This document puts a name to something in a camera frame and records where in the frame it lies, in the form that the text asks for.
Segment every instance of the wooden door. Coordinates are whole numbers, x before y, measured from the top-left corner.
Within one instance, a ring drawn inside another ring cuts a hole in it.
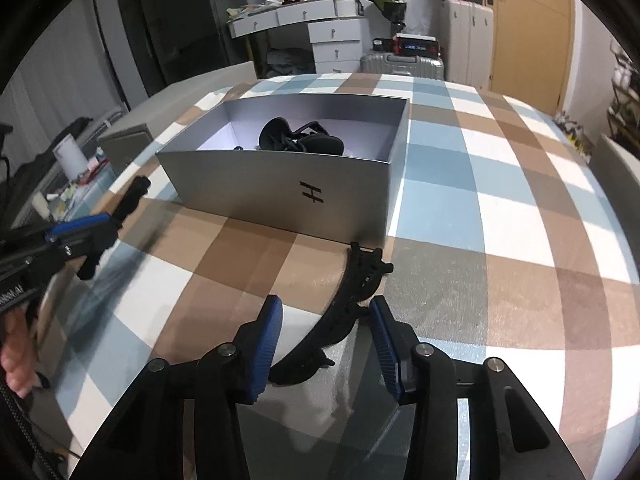
[[[566,91],[574,0],[494,0],[490,88],[553,115]]]

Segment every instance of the open cardboard box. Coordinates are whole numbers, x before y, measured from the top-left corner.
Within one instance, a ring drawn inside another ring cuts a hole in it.
[[[264,125],[319,121],[345,156],[256,150]],[[382,247],[404,173],[409,101],[281,94],[226,101],[160,152],[185,206],[342,243]],[[242,146],[243,150],[234,150]]]

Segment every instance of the checkered tablecloth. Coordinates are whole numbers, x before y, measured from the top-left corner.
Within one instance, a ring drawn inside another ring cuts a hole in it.
[[[406,173],[383,283],[399,320],[450,356],[500,356],[588,479],[612,479],[639,441],[639,281],[601,187],[551,120],[529,105],[427,79],[305,75],[207,95],[113,184],[152,187],[91,282],[61,273],[44,302],[40,355],[85,447],[152,356],[201,357],[285,304],[282,357],[318,320],[346,247],[184,208],[155,152],[222,99],[338,92],[412,102]],[[402,478],[413,412],[386,392],[369,332],[329,349],[336,365],[268,386],[241,410],[254,479]],[[468,477],[460,404],[460,478]]]

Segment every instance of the white desk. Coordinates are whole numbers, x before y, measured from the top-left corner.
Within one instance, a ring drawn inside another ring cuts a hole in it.
[[[229,23],[233,38],[308,23],[316,72],[358,72],[360,58],[371,49],[369,20],[360,0],[314,0],[259,12]]]

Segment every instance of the hand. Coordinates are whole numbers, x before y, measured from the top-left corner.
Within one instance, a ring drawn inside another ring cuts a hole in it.
[[[26,397],[36,381],[35,351],[20,308],[4,314],[6,339],[0,349],[0,365],[6,372],[6,384],[19,397]]]

